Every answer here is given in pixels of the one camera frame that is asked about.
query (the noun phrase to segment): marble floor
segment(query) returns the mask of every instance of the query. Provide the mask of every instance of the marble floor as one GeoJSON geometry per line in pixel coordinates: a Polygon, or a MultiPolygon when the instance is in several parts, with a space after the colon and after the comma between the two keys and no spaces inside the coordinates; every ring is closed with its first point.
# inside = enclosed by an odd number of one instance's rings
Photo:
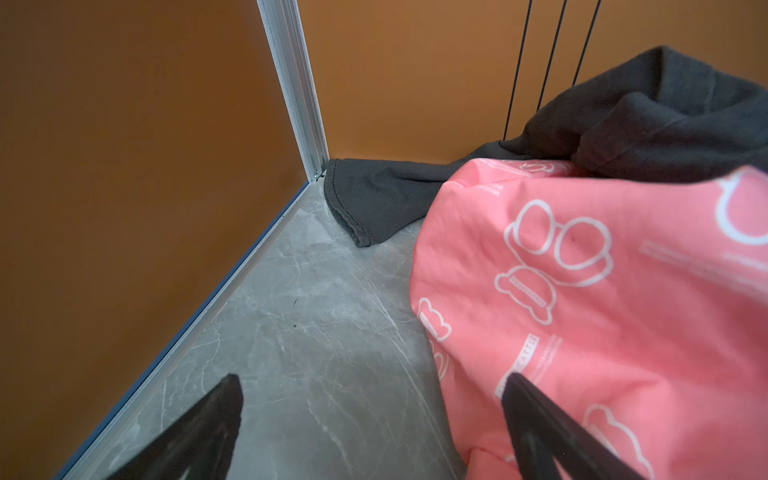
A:
{"type": "Polygon", "coordinates": [[[409,305],[420,223],[357,248],[312,184],[214,321],[113,442],[139,452],[227,373],[245,397],[229,480],[464,478],[409,305]]]}

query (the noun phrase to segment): orange wall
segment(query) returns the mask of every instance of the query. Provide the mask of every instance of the orange wall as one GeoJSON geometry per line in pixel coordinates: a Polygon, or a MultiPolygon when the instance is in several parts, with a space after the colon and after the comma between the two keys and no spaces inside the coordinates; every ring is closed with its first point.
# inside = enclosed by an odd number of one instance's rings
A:
{"type": "Polygon", "coordinates": [[[3,2],[0,478],[50,478],[306,181],[256,2],[3,2]]]}
{"type": "MultiPolygon", "coordinates": [[[[569,88],[597,0],[570,0],[544,101],[569,88]]],[[[448,163],[502,138],[528,0],[299,0],[331,157],[448,163]]],[[[562,0],[534,0],[508,138],[536,112],[562,0]]],[[[669,44],[768,84],[764,0],[604,0],[579,75],[669,44]]]]}

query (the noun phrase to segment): black cable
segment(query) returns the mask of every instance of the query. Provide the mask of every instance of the black cable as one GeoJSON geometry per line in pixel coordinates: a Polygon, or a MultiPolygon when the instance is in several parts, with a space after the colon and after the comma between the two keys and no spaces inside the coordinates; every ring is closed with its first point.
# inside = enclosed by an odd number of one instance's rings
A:
{"type": "Polygon", "coordinates": [[[531,19],[531,6],[533,0],[528,0],[528,13],[525,15],[525,27],[523,27],[523,39],[520,40],[520,54],[518,55],[518,67],[515,70],[515,81],[512,82],[512,96],[509,98],[509,109],[507,110],[507,123],[504,124],[504,137],[507,139],[507,128],[509,128],[509,116],[512,113],[512,102],[515,101],[515,89],[518,86],[518,74],[520,73],[520,62],[523,59],[523,47],[525,46],[525,35],[528,33],[528,20],[531,19]]]}
{"type": "Polygon", "coordinates": [[[594,28],[594,21],[598,19],[598,11],[600,10],[600,3],[603,0],[598,0],[598,4],[594,7],[594,15],[592,15],[592,23],[589,24],[589,31],[587,32],[587,39],[584,40],[584,49],[581,51],[581,58],[578,59],[578,66],[576,67],[576,75],[574,75],[574,82],[571,84],[573,87],[576,85],[576,79],[578,78],[578,72],[581,70],[581,63],[584,61],[584,55],[587,53],[587,45],[589,45],[589,38],[592,36],[592,28],[594,28]]]}
{"type": "Polygon", "coordinates": [[[552,66],[552,58],[554,57],[554,48],[558,46],[558,36],[560,35],[560,27],[563,25],[563,17],[565,16],[565,6],[568,0],[563,0],[563,9],[560,10],[560,20],[558,21],[558,29],[554,31],[554,41],[552,42],[552,51],[549,53],[549,63],[547,63],[547,71],[544,73],[544,83],[541,84],[541,95],[538,96],[538,105],[536,105],[536,111],[541,108],[541,101],[544,100],[544,89],[547,87],[547,78],[549,78],[549,68],[552,66]]]}

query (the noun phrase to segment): pink cloth with print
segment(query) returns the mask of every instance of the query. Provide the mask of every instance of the pink cloth with print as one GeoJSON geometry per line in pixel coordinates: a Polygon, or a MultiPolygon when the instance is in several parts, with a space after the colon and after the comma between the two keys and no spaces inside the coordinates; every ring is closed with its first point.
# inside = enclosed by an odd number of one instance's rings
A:
{"type": "Polygon", "coordinates": [[[419,234],[411,303],[467,478],[520,478],[512,372],[645,478],[767,477],[768,176],[573,170],[470,161],[419,234]]]}

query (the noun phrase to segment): dark gray cloth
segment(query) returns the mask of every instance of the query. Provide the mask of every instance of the dark gray cloth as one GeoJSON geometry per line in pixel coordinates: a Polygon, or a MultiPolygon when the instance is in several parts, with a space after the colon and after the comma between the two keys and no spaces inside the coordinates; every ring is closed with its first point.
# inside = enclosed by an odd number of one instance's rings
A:
{"type": "Polygon", "coordinates": [[[752,164],[768,171],[768,91],[668,47],[566,90],[508,141],[448,165],[331,160],[325,195],[358,247],[426,215],[443,182],[477,157],[571,160],[598,177],[690,183],[752,164]]]}

